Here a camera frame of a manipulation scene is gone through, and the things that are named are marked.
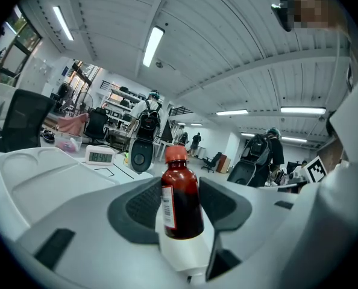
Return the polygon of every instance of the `backpack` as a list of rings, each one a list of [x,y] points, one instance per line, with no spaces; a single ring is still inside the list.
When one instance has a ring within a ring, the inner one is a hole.
[[[194,142],[195,144],[198,144],[198,143],[200,142],[200,136],[199,136],[198,134],[194,136],[193,142]]]
[[[271,142],[267,135],[256,134],[243,149],[241,159],[256,165],[268,165],[271,161]]]
[[[155,138],[156,133],[160,129],[160,116],[159,110],[162,107],[158,103],[158,108],[151,109],[149,102],[145,100],[147,108],[139,115],[139,125],[137,127],[136,136],[141,139],[151,140]]]
[[[178,143],[181,143],[183,146],[186,145],[187,141],[188,141],[188,138],[189,138],[189,135],[187,134],[187,132],[184,132],[180,139],[179,139],[179,142]]]

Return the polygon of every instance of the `pink cloth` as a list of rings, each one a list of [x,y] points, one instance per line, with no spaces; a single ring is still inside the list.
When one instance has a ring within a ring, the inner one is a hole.
[[[83,125],[88,121],[88,114],[83,113],[77,117],[59,117],[58,131],[74,136],[80,136]]]

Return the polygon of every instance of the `orange bottle cap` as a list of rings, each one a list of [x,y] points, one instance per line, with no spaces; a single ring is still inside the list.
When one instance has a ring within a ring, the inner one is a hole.
[[[166,163],[170,161],[187,161],[187,150],[184,146],[170,146],[166,148]]]

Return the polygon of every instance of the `black seat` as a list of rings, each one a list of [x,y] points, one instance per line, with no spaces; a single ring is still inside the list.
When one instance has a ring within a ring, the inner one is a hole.
[[[130,107],[130,103],[128,101],[126,101],[125,99],[122,99],[120,101],[120,105],[124,106],[124,107]]]
[[[44,95],[17,89],[1,131],[0,152],[41,146],[40,129],[54,104]]]
[[[138,95],[137,95],[137,98],[138,99],[141,99],[141,100],[143,100],[143,101],[145,101],[147,98],[145,97],[145,95],[144,94],[141,94],[141,93],[139,93]]]
[[[203,161],[206,163],[205,166],[202,166],[201,169],[207,168],[207,172],[214,172],[213,168],[216,166],[216,163],[219,161],[219,159],[222,156],[222,152],[218,152],[213,159],[210,159],[209,157],[203,158]]]
[[[123,114],[123,120],[127,122],[131,122],[132,116],[128,113]]]
[[[94,141],[98,139],[104,139],[108,133],[108,128],[104,131],[104,125],[108,121],[107,113],[103,108],[96,108],[89,114],[88,125],[85,124],[84,134],[92,139],[90,145],[94,145]]]

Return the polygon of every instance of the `window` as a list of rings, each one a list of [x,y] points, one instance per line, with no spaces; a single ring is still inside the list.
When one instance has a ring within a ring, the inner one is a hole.
[[[40,36],[34,32],[30,25],[25,25],[17,36],[17,41],[22,44],[30,52],[36,47],[40,41]]]
[[[6,44],[6,51],[0,64],[0,82],[15,86],[25,63],[40,42],[40,35],[25,18],[18,6],[15,6],[6,20],[15,33],[10,44]]]

